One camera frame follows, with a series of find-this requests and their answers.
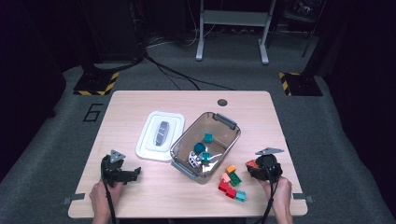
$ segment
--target green block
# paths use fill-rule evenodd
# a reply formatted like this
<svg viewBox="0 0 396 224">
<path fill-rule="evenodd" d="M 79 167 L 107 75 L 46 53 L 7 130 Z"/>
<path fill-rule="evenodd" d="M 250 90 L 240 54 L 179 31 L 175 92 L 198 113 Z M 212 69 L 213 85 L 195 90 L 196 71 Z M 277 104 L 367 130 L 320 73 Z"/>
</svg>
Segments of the green block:
<svg viewBox="0 0 396 224">
<path fill-rule="evenodd" d="M 242 180 L 239 178 L 239 176 L 238 176 L 235 172 L 232 172 L 232 173 L 228 174 L 228 176 L 230 177 L 230 179 L 231 179 L 231 184 L 232 184 L 234 187 L 237 186 L 239 183 L 242 182 Z"/>
</svg>

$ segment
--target hand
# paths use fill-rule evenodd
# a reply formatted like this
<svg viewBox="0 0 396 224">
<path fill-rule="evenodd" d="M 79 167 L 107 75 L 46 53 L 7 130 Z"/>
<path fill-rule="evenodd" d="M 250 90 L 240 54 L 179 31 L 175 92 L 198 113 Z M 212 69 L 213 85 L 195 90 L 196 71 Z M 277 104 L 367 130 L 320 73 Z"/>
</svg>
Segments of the hand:
<svg viewBox="0 0 396 224">
<path fill-rule="evenodd" d="M 271 185 L 266 181 L 258 180 L 265 191 L 267 199 L 271 197 Z M 290 213 L 290 198 L 291 198 L 291 183 L 289 180 L 281 176 L 277 183 L 276 192 L 274 195 L 273 209 L 278 224 L 293 223 Z"/>
<path fill-rule="evenodd" d="M 120 199 L 122 183 L 116 183 L 114 188 L 111 188 L 109 185 L 107 185 L 107 188 L 111 194 L 111 200 L 113 202 L 113 205 L 115 206 Z M 111 213 L 106 197 L 105 185 L 102 179 L 98 183 L 93 185 L 92 191 L 90 193 L 90 198 L 92 201 L 92 209 L 94 212 L 92 223 L 107 223 L 111 217 Z"/>
</svg>

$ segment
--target red block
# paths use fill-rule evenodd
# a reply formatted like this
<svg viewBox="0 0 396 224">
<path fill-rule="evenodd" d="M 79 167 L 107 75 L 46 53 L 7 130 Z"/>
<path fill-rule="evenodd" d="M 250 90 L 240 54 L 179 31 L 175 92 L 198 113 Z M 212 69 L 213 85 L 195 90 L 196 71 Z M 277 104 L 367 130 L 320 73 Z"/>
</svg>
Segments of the red block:
<svg viewBox="0 0 396 224">
<path fill-rule="evenodd" d="M 234 199 L 236 197 L 236 189 L 228 188 L 227 191 L 225 192 L 225 195 Z"/>
<path fill-rule="evenodd" d="M 227 192 L 227 190 L 230 188 L 230 185 L 228 185 L 228 183 L 224 182 L 224 181 L 220 181 L 219 183 L 219 190 Z"/>
<path fill-rule="evenodd" d="M 248 161 L 248 162 L 246 163 L 246 165 L 251 166 L 251 167 L 253 167 L 253 168 L 257 168 L 257 169 L 260 168 L 254 160 Z"/>
</svg>

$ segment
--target toy block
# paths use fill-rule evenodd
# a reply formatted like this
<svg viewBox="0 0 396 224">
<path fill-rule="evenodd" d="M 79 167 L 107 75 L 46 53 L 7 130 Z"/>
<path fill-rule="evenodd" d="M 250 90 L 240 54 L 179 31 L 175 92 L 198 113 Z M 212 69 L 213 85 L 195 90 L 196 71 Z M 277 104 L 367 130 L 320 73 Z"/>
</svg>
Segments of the toy block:
<svg viewBox="0 0 396 224">
<path fill-rule="evenodd" d="M 230 189 L 230 185 L 228 185 L 228 183 L 221 180 L 219 183 L 219 190 L 227 192 L 228 189 Z"/>
<path fill-rule="evenodd" d="M 247 194 L 242 190 L 238 190 L 235 199 L 243 203 L 247 199 Z"/>
<path fill-rule="evenodd" d="M 212 143 L 213 142 L 212 133 L 205 133 L 204 142 L 206 142 L 206 143 Z"/>
<path fill-rule="evenodd" d="M 251 166 L 251 167 L 253 167 L 253 168 L 260 169 L 260 167 L 257 165 L 257 163 L 256 163 L 254 160 L 248 161 L 248 162 L 246 163 L 246 166 Z"/>
<path fill-rule="evenodd" d="M 234 187 L 237 186 L 239 183 L 242 182 L 242 180 L 239 178 L 238 175 L 236 175 L 235 172 L 228 174 L 228 176 L 230 177 L 230 179 L 231 179 L 231 184 L 232 184 Z"/>
<path fill-rule="evenodd" d="M 203 143 L 197 143 L 194 146 L 194 152 L 195 154 L 199 155 L 201 152 L 206 150 L 206 146 Z"/>
<path fill-rule="evenodd" d="M 229 165 L 229 166 L 226 168 L 225 172 L 229 175 L 230 173 L 235 172 L 235 170 L 236 170 L 236 167 L 235 167 L 234 165 Z"/>
<path fill-rule="evenodd" d="M 210 154 L 210 152 L 203 152 L 202 153 L 202 162 L 207 162 L 207 163 L 209 163 L 210 162 L 210 157 L 211 157 L 212 155 Z"/>
<path fill-rule="evenodd" d="M 227 191 L 225 192 L 225 195 L 234 199 L 236 196 L 236 189 L 232 189 L 232 188 L 227 189 Z"/>
<path fill-rule="evenodd" d="M 223 180 L 223 181 L 226 182 L 226 183 L 228 183 L 228 182 L 231 181 L 231 179 L 230 179 L 230 177 L 227 175 L 227 173 L 224 173 L 224 174 L 221 176 L 221 180 Z"/>
</svg>

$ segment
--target plastic bin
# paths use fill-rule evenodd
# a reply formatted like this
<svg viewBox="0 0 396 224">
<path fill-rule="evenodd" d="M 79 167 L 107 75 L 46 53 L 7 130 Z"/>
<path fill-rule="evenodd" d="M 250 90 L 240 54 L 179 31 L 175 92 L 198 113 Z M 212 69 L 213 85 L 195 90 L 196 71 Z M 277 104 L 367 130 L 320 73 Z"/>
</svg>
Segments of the plastic bin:
<svg viewBox="0 0 396 224">
<path fill-rule="evenodd" d="M 233 120 L 206 112 L 172 145 L 172 165 L 188 178 L 205 184 L 240 135 L 241 130 Z"/>
</svg>

